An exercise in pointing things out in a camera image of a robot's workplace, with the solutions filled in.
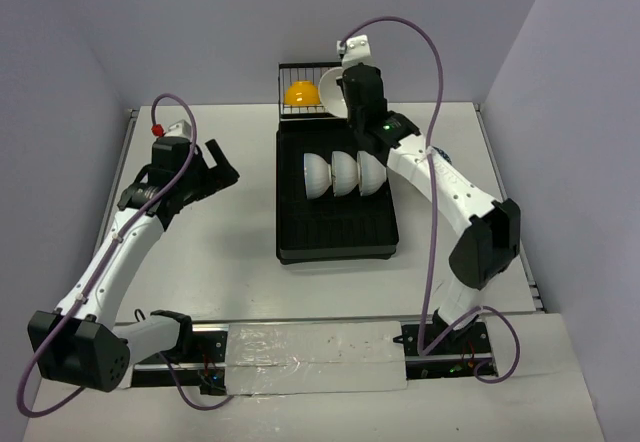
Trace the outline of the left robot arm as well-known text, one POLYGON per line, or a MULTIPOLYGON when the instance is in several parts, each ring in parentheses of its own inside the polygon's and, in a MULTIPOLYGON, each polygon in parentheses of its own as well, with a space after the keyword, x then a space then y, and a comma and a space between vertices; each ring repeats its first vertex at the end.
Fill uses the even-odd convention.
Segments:
POLYGON ((112 227, 80 281, 54 311, 38 311, 28 323, 43 378, 110 392, 128 367, 156 353, 176 361, 193 353, 188 315, 156 310, 127 329, 114 326, 138 269, 174 217, 238 181, 217 141, 205 148, 213 167, 187 138, 165 136, 153 143, 150 163, 121 194, 112 227))

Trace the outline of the white taped cover sheet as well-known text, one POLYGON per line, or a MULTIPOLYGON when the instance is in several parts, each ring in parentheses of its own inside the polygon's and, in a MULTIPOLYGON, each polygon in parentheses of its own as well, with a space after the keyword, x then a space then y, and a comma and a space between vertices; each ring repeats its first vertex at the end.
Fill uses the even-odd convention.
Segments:
POLYGON ((230 395, 399 391, 407 388, 395 321, 234 324, 224 362, 230 395))

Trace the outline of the black dish rack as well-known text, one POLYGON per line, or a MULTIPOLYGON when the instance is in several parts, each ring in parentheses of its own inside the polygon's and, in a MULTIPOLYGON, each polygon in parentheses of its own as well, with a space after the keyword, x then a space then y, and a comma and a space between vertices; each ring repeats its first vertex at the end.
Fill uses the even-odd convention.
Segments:
POLYGON ((389 183, 373 195, 357 190, 336 198, 327 190, 306 198, 303 155, 331 160, 334 151, 357 155, 344 120, 318 104, 293 106, 285 94, 294 83, 318 85, 337 62, 278 65, 279 124, 276 132, 276 256, 283 264, 349 259, 389 259, 399 242, 389 183))

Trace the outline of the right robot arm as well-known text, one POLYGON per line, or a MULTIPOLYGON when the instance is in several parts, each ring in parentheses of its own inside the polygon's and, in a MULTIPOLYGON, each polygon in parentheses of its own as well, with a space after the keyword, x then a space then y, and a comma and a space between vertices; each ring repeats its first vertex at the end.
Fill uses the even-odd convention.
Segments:
POLYGON ((485 288, 520 254, 521 209, 468 181, 412 121, 390 110, 378 68, 363 63, 347 68, 339 85, 363 158, 376 159, 410 182, 431 202, 432 216, 443 217, 458 237, 448 258, 453 280, 433 314, 437 347, 455 353, 485 309, 485 288))

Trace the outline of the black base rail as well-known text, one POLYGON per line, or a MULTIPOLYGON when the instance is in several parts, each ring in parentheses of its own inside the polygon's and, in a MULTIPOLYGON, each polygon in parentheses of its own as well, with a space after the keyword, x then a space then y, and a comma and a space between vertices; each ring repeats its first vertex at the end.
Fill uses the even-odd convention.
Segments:
POLYGON ((133 368, 134 388, 179 382, 207 396, 280 396, 394 392, 411 380, 492 375, 492 347, 483 322, 428 355, 417 350, 418 326, 368 321, 199 325, 189 351, 151 356, 133 368))

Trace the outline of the white bowl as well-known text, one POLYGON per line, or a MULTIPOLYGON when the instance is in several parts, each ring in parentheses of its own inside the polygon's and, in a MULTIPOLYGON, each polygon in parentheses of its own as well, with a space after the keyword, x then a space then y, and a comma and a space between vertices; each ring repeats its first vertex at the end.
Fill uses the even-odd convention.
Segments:
POLYGON ((321 197, 331 186, 331 166, 314 153, 303 155, 305 194, 308 200, 321 197))
POLYGON ((332 190, 335 197, 351 193, 359 185, 359 166, 348 153, 334 151, 331 157, 332 190))
POLYGON ((386 167, 366 151, 357 153, 358 188, 362 197, 377 192, 387 179, 386 167))

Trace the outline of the blue patterned bowl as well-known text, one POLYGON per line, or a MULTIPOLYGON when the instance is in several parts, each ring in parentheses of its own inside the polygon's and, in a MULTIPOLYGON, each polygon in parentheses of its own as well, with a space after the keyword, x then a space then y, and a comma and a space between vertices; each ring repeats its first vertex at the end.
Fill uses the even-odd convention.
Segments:
POLYGON ((446 151, 444 151, 443 149, 439 148, 439 147, 434 147, 435 150, 440 154, 440 156, 446 160, 449 164, 452 164, 452 159, 451 157, 447 154, 446 151))

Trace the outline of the orange bowl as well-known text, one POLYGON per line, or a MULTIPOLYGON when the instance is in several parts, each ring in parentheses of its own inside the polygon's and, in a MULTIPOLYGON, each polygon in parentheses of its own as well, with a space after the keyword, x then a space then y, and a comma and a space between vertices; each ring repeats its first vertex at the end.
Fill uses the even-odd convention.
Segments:
POLYGON ((341 67, 330 68, 322 75, 318 84, 321 104, 329 114, 338 118, 347 117, 347 106, 340 85, 342 74, 341 67))

